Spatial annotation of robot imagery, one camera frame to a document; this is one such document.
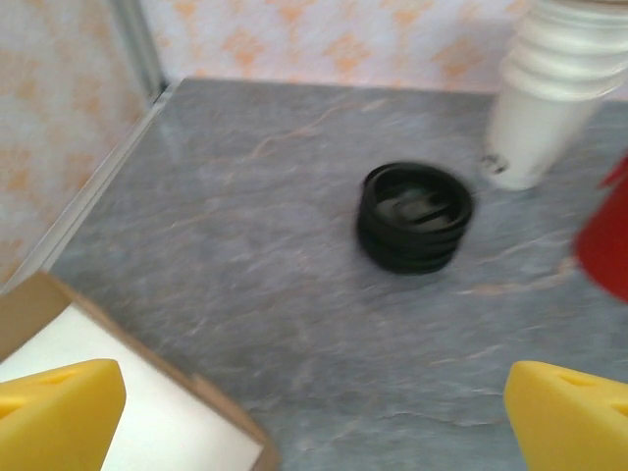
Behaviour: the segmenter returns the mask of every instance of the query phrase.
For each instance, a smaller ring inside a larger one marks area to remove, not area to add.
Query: red cup
[[[628,154],[602,182],[615,185],[576,237],[576,255],[587,274],[628,302]]]

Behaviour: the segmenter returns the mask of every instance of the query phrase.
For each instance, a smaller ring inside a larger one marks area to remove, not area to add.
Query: black rubber ring
[[[423,201],[424,196],[414,196],[414,193],[410,197],[410,204],[414,206],[407,206],[409,188],[429,194],[426,197],[434,195],[437,203],[428,206],[425,218],[438,212],[437,225],[432,224],[430,228],[422,224],[428,220],[422,219],[422,215],[411,220],[398,219],[399,214],[408,214],[395,212],[401,204],[414,211],[411,215],[424,209],[414,202]],[[364,252],[380,267],[401,274],[425,274],[436,272],[449,263],[474,209],[471,193],[459,179],[429,165],[396,162],[370,172],[362,189],[355,226],[357,239]],[[397,196],[397,201],[405,198],[404,202],[391,206]],[[383,202],[388,205],[388,213],[380,209]]]

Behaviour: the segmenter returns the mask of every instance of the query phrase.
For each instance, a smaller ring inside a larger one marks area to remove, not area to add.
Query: gray countertop
[[[531,191],[476,177],[490,98],[186,80],[53,272],[259,420],[287,471],[524,470],[502,405],[536,359],[628,381],[628,308],[571,240],[628,145],[607,104]],[[444,271],[356,248],[363,177],[438,163],[478,210]]]

